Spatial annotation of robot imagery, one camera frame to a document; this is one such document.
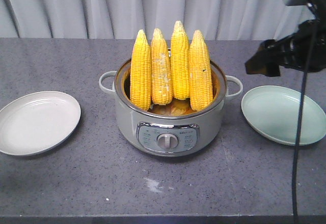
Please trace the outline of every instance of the speckled countertop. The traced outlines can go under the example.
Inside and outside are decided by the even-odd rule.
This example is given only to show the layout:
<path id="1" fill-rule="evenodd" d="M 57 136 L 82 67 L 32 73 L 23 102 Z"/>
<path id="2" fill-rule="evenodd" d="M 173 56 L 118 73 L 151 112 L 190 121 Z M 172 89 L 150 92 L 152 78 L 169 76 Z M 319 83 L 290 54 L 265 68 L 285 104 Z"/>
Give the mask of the speckled countertop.
<path id="1" fill-rule="evenodd" d="M 300 89 L 302 73 L 246 75 L 260 41 L 207 41 L 210 56 L 238 77 Z M 32 157 L 0 154 L 0 223 L 291 223 L 293 148 L 256 133 L 241 98 L 226 105 L 212 143 L 193 155 L 143 153 L 120 133 L 101 74 L 130 58 L 133 40 L 0 39 L 0 108 L 23 95 L 61 91 L 81 106 L 73 134 Z M 326 70 L 310 74 L 307 95 L 326 110 Z M 298 212 L 326 222 L 326 138 L 300 150 Z"/>

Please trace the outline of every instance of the gray curtain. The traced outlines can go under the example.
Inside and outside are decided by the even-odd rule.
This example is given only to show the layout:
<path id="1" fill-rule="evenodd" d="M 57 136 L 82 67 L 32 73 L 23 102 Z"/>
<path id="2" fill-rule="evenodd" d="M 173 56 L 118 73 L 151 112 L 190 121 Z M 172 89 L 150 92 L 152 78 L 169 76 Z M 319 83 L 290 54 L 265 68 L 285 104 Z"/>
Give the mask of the gray curtain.
<path id="1" fill-rule="evenodd" d="M 312 15 L 282 0 L 0 0 L 0 37 L 134 39 L 155 27 L 171 38 L 176 20 L 189 38 L 280 39 Z"/>

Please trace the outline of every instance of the cooking pot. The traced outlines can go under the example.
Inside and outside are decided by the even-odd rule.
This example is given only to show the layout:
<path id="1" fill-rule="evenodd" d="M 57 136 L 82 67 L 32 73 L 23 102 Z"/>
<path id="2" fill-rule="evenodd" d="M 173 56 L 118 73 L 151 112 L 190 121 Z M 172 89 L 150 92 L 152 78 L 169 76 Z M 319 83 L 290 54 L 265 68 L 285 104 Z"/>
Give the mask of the cooking pot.
<path id="1" fill-rule="evenodd" d="M 118 71 L 102 74 L 99 86 L 103 92 L 114 96 L 118 127 L 132 145 L 157 156 L 183 156 L 199 151 L 216 137 L 225 103 L 240 96 L 243 91 L 238 78 L 225 75 L 214 62 L 210 64 L 214 99 L 205 109 L 192 114 L 159 115 L 133 105 L 129 100 L 131 60 L 125 62 Z M 111 89 L 102 84 L 110 76 L 114 76 Z M 229 81 L 239 86 L 234 94 L 228 92 Z"/>

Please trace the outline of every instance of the plate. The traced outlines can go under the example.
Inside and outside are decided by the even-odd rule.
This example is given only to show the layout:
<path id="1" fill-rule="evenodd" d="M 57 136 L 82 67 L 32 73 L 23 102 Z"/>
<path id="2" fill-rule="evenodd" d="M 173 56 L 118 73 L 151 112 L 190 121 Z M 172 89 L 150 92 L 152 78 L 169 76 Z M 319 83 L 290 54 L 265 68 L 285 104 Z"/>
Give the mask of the plate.
<path id="1" fill-rule="evenodd" d="M 66 93 L 20 97 L 0 110 L 0 151 L 28 156 L 52 149 L 74 131 L 80 113 L 77 100 Z"/>
<path id="2" fill-rule="evenodd" d="M 285 87 L 261 86 L 248 91 L 241 109 L 248 123 L 264 137 L 280 144 L 295 145 L 300 93 Z M 326 135 L 326 115 L 305 96 L 300 145 L 321 140 Z"/>

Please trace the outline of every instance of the corn on the cob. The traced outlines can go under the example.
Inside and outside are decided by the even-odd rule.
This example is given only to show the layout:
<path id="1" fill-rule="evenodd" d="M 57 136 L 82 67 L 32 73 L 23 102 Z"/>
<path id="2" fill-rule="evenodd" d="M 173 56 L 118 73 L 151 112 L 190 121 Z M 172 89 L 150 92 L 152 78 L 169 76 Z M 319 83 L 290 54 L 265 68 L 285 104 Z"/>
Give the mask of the corn on the cob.
<path id="1" fill-rule="evenodd" d="M 176 21 L 171 37 L 173 97 L 184 100 L 189 93 L 189 40 L 181 21 Z"/>
<path id="2" fill-rule="evenodd" d="M 168 45 L 160 29 L 155 28 L 151 42 L 152 101 L 166 105 L 172 101 L 171 64 Z"/>
<path id="3" fill-rule="evenodd" d="M 193 110 L 202 110 L 213 100 L 208 47 L 200 30 L 194 32 L 189 48 L 190 101 Z"/>
<path id="4" fill-rule="evenodd" d="M 151 52 L 143 30 L 138 31 L 132 50 L 130 100 L 144 110 L 151 105 Z"/>

